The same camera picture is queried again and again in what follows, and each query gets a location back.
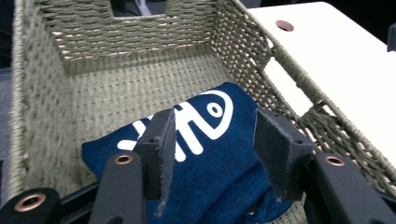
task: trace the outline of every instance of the wicker basket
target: wicker basket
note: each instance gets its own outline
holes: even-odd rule
[[[395,194],[395,169],[239,2],[168,0],[165,15],[133,18],[114,18],[109,2],[16,1],[8,197],[91,183],[81,143],[224,81],[313,136],[316,151],[349,157]],[[271,58],[314,104],[302,117],[264,74]]]

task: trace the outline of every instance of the gray fabric floor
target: gray fabric floor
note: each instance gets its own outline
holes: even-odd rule
[[[241,2],[248,8],[259,7],[261,0],[241,0]],[[148,9],[152,15],[163,14],[165,12],[166,2],[150,2],[147,1]],[[127,12],[125,14],[115,11],[115,16],[133,16],[139,14],[133,1],[127,3]],[[0,204],[5,202],[5,186],[7,185],[7,158],[9,150],[10,131],[8,127],[9,109],[11,106],[11,69],[0,68],[0,161],[3,164],[3,178],[1,181],[1,198]]]

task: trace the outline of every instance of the blue cloth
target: blue cloth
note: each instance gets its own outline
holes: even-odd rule
[[[166,206],[148,201],[148,223],[263,223],[283,214],[253,150],[256,103],[224,83],[175,105],[177,152]],[[82,145],[82,158],[100,178],[106,159],[132,149],[149,118]],[[255,207],[253,215],[249,208]]]

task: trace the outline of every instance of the white table surface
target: white table surface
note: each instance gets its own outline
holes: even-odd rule
[[[326,3],[249,11],[396,167],[396,52]],[[279,29],[278,20],[294,30]],[[265,71],[299,115],[308,110],[312,104],[277,63]]]

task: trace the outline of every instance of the metal ring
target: metal ring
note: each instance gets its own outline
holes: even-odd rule
[[[114,160],[114,162],[118,165],[123,165],[123,164],[129,163],[133,159],[134,158],[130,155],[120,155]]]
[[[35,202],[28,202],[28,200],[37,198]],[[44,201],[46,201],[46,195],[43,193],[34,193],[27,195],[20,199],[17,204],[15,204],[15,211],[17,212],[28,212],[30,210],[33,210],[37,208],[40,204],[42,204]]]
[[[334,166],[343,166],[343,165],[346,164],[341,159],[338,159],[338,158],[333,157],[333,156],[326,157],[326,162],[328,162],[329,164],[334,165]]]

